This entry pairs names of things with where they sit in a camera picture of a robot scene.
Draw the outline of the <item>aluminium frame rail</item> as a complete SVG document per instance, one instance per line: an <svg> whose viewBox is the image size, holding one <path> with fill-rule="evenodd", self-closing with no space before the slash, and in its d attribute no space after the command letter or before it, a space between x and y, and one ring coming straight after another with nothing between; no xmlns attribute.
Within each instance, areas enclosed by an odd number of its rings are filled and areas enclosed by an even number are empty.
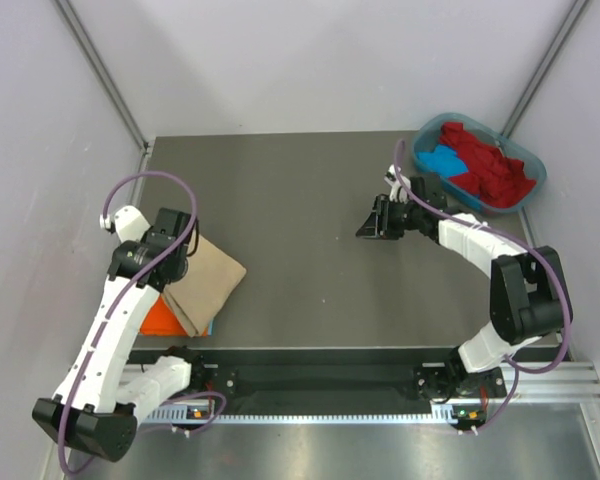
<svg viewBox="0 0 600 480"><path fill-rule="evenodd" d="M520 373L512 399L519 403L600 403L600 379L590 362L564 362L544 374Z"/></svg>

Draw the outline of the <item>right aluminium corner post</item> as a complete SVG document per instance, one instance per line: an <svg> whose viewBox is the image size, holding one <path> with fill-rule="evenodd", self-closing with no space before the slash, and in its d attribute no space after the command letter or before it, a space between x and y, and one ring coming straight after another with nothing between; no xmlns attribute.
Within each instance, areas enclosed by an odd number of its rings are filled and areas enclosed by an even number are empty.
<svg viewBox="0 0 600 480"><path fill-rule="evenodd" d="M590 4L590 0L575 0L570 2L565 15L559 22L556 32L552 35L548 45L541 50L542 55L536 67L500 131L502 136L510 138L516 131L544 81L548 78L556 60L586 14Z"/></svg>

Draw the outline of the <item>red t shirt in basket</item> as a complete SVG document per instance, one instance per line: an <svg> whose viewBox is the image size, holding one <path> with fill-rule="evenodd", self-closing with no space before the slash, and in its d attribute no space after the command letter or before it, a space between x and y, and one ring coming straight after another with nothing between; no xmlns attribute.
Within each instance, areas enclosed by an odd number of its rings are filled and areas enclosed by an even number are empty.
<svg viewBox="0 0 600 480"><path fill-rule="evenodd" d="M444 123L439 142L455 150L469 169L464 175L451 177L451 183L489 206L511 208L536 186L536 181L524 173L521 160L506 157L497 147L481 142L460 122Z"/></svg>

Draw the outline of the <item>left aluminium corner post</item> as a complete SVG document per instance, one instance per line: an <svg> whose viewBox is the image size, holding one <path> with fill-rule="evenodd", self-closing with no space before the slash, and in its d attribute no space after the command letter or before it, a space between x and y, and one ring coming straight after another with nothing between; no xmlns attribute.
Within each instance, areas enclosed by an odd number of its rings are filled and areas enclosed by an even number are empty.
<svg viewBox="0 0 600 480"><path fill-rule="evenodd" d="M105 96L122 121L126 131L141 151L148 149L149 142L131 113L113 76L103 61L98 49L85 28L71 1L52 0L51 4L68 28L82 55L89 64Z"/></svg>

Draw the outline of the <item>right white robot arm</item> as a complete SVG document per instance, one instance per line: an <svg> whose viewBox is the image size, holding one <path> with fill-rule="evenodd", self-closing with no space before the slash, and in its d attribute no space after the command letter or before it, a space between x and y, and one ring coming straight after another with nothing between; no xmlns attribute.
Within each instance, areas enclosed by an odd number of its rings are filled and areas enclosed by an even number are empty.
<svg viewBox="0 0 600 480"><path fill-rule="evenodd" d="M434 174L410 178L388 171L391 190L375 197L370 215L356 235L367 240L399 240L417 231L461 256L489 280L489 321L457 347L447 362L446 380L456 394L467 396L521 348L572 322L566 281L558 252L533 249L497 231L473 214L447 202Z"/></svg>

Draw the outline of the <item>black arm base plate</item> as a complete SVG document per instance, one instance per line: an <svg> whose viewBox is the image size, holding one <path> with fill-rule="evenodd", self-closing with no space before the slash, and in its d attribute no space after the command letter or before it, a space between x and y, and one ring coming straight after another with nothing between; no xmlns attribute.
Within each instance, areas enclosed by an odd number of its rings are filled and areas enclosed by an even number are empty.
<svg viewBox="0 0 600 480"><path fill-rule="evenodd" d="M502 370L468 373L455 348L208 349L194 353L202 384L234 398L256 393L364 392L407 401L506 396Z"/></svg>

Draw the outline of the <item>beige t shirt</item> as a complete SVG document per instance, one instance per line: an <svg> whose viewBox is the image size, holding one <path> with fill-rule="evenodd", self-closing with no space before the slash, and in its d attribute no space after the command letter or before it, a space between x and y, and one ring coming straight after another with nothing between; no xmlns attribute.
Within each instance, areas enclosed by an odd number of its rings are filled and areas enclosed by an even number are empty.
<svg viewBox="0 0 600 480"><path fill-rule="evenodd" d="M162 298L187 337L206 337L207 326L215 321L246 273L243 265L201 236L197 252L188 259L184 278L168 285Z"/></svg>

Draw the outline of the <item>aluminium corner post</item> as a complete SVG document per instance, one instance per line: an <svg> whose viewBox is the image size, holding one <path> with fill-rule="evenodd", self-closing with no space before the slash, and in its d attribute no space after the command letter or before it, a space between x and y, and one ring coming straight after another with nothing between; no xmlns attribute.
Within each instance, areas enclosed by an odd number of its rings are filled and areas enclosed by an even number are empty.
<svg viewBox="0 0 600 480"><path fill-rule="evenodd" d="M552 35L548 45L541 50L542 55L536 67L500 131L502 136L510 138L516 131L544 81L548 78L556 60L586 14L590 4L590 0L575 0L570 2L565 15L559 22L556 32Z"/></svg>
<svg viewBox="0 0 600 480"><path fill-rule="evenodd" d="M148 149L149 142L131 113L113 76L103 61L98 49L85 28L71 1L52 0L51 4L68 28L82 55L89 64L105 96L122 121L126 131L141 151Z"/></svg>

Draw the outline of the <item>teal plastic basket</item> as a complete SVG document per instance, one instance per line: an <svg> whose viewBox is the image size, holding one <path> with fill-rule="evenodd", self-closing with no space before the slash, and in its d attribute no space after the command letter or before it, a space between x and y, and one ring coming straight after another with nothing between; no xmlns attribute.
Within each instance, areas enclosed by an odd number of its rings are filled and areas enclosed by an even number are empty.
<svg viewBox="0 0 600 480"><path fill-rule="evenodd" d="M459 113L443 113L415 134L417 170L435 173L445 191L484 215L522 210L547 179L543 162L514 141Z"/></svg>

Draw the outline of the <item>orange folded t shirt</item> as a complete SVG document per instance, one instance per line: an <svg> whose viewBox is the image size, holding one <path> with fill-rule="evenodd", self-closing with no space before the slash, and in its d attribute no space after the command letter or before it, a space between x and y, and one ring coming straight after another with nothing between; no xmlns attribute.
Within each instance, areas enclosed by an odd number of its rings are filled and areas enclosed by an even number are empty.
<svg viewBox="0 0 600 480"><path fill-rule="evenodd" d="M156 303L148 312L139 333L144 336L177 336L187 337L186 330L180 324L178 318L170 310L162 297L159 297Z"/></svg>

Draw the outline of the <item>blue t shirt in basket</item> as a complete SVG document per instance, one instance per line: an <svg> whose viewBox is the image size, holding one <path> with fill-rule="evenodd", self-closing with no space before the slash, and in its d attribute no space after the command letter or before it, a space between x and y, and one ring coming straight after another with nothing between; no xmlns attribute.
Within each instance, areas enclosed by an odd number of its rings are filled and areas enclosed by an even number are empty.
<svg viewBox="0 0 600 480"><path fill-rule="evenodd" d="M430 152L418 152L416 159L423 170L436 173L443 178L456 177L469 172L456 151L445 145L437 145Z"/></svg>

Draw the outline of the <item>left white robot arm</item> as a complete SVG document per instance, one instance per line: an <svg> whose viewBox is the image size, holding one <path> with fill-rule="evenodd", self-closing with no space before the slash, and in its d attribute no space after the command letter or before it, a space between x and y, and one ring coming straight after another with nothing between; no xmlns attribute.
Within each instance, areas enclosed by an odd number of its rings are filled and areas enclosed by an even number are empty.
<svg viewBox="0 0 600 480"><path fill-rule="evenodd" d="M34 422L57 444L117 462L138 426L163 402L179 392L196 396L206 387L205 370L174 352L121 382L142 323L164 288L187 271L194 223L189 214L167 208L148 223L131 206L109 221L120 244L92 326L65 379L32 410Z"/></svg>

